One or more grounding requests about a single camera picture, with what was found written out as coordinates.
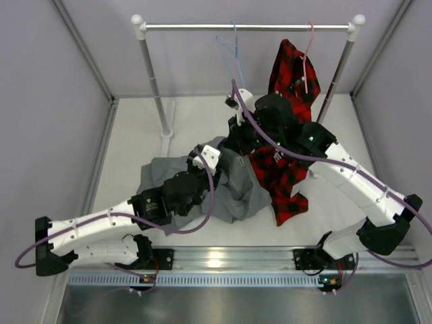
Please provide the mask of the grey button shirt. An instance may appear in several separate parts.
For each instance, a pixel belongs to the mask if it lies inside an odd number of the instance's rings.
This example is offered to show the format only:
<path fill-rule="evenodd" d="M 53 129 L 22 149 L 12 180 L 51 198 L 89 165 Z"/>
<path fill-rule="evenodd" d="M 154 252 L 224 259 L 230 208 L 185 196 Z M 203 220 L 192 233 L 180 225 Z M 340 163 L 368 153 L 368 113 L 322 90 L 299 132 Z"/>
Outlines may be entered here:
<path fill-rule="evenodd" d="M 244 221 L 255 216 L 271 204 L 270 194 L 261 187 L 248 157 L 225 148 L 223 136 L 217 136 L 207 144 L 221 152 L 218 166 L 221 177 L 215 189 L 212 216 L 226 223 Z M 165 180 L 187 168 L 187 156 L 155 157 L 141 167 L 137 193 L 160 187 Z"/>

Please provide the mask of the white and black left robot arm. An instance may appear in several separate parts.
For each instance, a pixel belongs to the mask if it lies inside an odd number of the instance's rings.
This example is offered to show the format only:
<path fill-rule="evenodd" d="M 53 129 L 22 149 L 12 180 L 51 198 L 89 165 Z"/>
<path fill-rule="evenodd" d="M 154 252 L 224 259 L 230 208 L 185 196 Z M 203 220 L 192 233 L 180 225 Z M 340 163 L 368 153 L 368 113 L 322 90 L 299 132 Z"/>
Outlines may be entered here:
<path fill-rule="evenodd" d="M 143 190 L 110 209 L 64 221 L 47 216 L 34 222 L 35 268 L 39 277 L 57 275 L 83 265 L 116 264 L 146 269 L 154 258 L 144 231 L 173 229 L 173 217 L 186 217 L 205 196 L 214 194 L 221 152 L 198 145 L 187 168 L 160 187 Z"/>

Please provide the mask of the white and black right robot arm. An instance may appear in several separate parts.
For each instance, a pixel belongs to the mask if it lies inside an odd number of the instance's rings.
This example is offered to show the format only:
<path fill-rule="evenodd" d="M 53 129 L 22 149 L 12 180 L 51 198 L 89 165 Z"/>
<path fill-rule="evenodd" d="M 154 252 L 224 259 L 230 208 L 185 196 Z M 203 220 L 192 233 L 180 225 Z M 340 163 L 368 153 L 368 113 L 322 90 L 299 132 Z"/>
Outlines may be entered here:
<path fill-rule="evenodd" d="M 274 148 L 298 166 L 321 176 L 348 197 L 365 218 L 339 231 L 323 235 L 314 252 L 318 266 L 329 268 L 355 252 L 390 255 L 405 238 L 410 222 L 418 216 L 422 199 L 389 189 L 368 172 L 322 124 L 299 121 L 291 102 L 279 94 L 267 94 L 247 107 L 244 89 L 227 95 L 225 104 L 236 110 L 229 121 L 229 141 L 241 153 Z"/>

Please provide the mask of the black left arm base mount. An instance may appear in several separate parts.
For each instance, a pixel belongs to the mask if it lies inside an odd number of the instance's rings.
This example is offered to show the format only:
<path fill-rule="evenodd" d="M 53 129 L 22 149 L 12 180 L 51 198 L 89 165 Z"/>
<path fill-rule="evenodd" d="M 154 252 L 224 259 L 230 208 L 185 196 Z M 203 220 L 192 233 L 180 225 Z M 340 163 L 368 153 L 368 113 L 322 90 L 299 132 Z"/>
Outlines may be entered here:
<path fill-rule="evenodd" d="M 150 252 L 139 255 L 134 268 L 139 270 L 172 270 L 174 249 L 154 248 Z"/>

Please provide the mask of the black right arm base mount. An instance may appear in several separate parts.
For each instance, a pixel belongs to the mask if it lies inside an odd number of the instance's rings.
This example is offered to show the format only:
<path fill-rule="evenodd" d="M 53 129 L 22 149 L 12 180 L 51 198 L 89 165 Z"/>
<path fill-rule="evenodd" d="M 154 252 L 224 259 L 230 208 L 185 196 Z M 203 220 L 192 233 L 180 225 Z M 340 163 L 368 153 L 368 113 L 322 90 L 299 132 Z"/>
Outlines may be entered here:
<path fill-rule="evenodd" d="M 332 258 L 320 248 L 298 248 L 293 250 L 296 270 L 326 270 L 333 267 Z"/>

